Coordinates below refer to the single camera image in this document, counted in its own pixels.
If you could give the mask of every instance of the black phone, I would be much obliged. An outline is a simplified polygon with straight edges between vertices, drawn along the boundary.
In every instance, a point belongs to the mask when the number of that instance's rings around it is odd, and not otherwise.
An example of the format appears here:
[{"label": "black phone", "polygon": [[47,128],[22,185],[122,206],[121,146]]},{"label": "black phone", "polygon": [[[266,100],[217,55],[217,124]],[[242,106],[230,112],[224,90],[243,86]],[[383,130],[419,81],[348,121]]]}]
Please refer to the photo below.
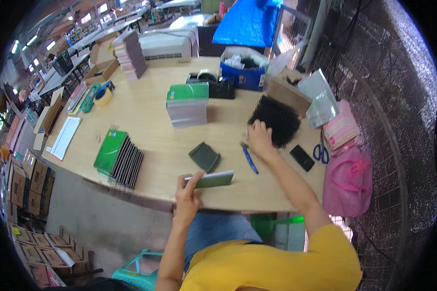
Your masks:
[{"label": "black phone", "polygon": [[314,161],[302,149],[302,147],[300,147],[300,145],[295,146],[291,150],[290,154],[298,162],[298,164],[303,167],[306,172],[309,172],[312,166],[314,166]]}]

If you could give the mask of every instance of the ceiling light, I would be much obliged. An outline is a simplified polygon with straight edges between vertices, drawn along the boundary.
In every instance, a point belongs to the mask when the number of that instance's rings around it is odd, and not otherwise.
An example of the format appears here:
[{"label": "ceiling light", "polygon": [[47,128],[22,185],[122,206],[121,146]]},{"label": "ceiling light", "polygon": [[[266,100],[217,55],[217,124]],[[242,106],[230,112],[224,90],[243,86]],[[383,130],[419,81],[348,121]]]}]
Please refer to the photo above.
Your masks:
[{"label": "ceiling light", "polygon": [[16,53],[16,49],[17,49],[17,43],[15,43],[15,44],[13,45],[13,48],[12,48],[12,54]]},{"label": "ceiling light", "polygon": [[54,45],[55,45],[54,41],[49,43],[49,45],[47,46],[47,50],[50,50]]},{"label": "ceiling light", "polygon": [[31,40],[27,42],[27,45],[31,44],[36,38],[37,38],[37,35],[35,35],[33,38],[31,38]]}]

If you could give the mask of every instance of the pink plastic bag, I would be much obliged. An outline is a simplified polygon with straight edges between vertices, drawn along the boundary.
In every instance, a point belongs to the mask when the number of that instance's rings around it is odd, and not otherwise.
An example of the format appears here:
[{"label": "pink plastic bag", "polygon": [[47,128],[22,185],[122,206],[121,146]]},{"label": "pink plastic bag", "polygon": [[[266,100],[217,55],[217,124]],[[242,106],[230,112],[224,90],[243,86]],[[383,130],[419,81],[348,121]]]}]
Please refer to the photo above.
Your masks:
[{"label": "pink plastic bag", "polygon": [[367,211],[372,196],[370,155],[352,147],[330,157],[325,169],[322,206],[331,215],[352,218]]}]

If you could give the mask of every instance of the teal plastic stool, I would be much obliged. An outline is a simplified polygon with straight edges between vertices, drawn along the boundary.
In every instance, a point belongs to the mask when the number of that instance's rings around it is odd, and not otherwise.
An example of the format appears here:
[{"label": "teal plastic stool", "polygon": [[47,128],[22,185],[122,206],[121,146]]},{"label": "teal plastic stool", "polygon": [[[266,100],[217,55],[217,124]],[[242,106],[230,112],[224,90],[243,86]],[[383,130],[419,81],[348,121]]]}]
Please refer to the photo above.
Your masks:
[{"label": "teal plastic stool", "polygon": [[[112,278],[123,282],[127,282],[141,291],[154,291],[157,282],[157,271],[153,271],[151,274],[144,274],[140,272],[139,260],[144,256],[162,256],[162,253],[150,252],[148,250],[143,250],[136,258],[129,261],[127,264],[122,266],[120,269],[113,272]],[[129,270],[128,266],[135,263],[136,271]]]}]

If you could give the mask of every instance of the scissors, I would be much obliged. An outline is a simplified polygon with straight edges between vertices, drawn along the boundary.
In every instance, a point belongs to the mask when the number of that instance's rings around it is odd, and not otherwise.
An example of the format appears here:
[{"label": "scissors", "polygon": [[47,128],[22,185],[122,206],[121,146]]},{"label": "scissors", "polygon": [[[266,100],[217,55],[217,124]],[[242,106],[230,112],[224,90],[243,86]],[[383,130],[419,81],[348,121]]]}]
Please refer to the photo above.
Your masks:
[{"label": "scissors", "polygon": [[322,134],[322,130],[320,130],[320,141],[315,145],[312,156],[323,164],[327,164],[330,160],[328,157],[328,150],[324,146],[324,135]]},{"label": "scissors", "polygon": [[248,164],[251,166],[251,169],[256,173],[259,174],[259,171],[257,171],[256,166],[254,166],[254,163],[251,160],[251,156],[249,155],[249,152],[247,151],[247,149],[249,148],[249,146],[245,143],[240,143],[241,147],[243,148],[243,152],[246,155],[246,159],[248,160]]}]

